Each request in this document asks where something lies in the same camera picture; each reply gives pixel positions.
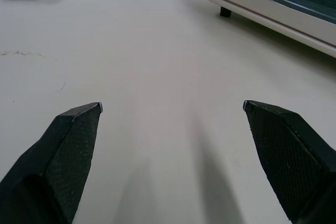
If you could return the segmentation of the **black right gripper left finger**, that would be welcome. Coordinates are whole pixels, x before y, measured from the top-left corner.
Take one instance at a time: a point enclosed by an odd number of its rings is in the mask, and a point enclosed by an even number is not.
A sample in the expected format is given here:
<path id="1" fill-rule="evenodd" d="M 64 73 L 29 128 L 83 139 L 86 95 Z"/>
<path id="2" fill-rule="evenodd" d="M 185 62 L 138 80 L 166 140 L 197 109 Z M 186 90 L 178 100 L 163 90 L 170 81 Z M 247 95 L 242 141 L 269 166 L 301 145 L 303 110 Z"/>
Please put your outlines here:
<path id="1" fill-rule="evenodd" d="M 72 224 L 102 111 L 94 102 L 54 118 L 0 181 L 0 224 Z"/>

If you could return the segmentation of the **cream white toaster oven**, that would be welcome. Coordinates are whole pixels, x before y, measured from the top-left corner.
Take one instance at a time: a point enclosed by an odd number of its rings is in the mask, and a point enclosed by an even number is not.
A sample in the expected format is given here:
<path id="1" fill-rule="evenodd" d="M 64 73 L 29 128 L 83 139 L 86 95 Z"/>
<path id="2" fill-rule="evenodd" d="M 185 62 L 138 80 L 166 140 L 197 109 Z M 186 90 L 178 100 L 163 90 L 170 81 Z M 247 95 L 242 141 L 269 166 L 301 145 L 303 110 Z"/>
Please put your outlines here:
<path id="1" fill-rule="evenodd" d="M 210 0 L 220 15 L 236 13 L 336 58 L 336 0 Z"/>

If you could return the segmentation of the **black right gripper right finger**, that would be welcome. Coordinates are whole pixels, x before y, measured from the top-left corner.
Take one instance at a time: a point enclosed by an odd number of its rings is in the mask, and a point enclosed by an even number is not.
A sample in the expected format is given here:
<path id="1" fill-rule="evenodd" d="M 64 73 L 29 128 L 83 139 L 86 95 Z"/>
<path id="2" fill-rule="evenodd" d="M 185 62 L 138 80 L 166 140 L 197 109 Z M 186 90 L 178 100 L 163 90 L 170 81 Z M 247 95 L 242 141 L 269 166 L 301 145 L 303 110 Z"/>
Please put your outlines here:
<path id="1" fill-rule="evenodd" d="M 292 224 L 336 224 L 336 150 L 296 112 L 246 100 L 261 166 Z"/>

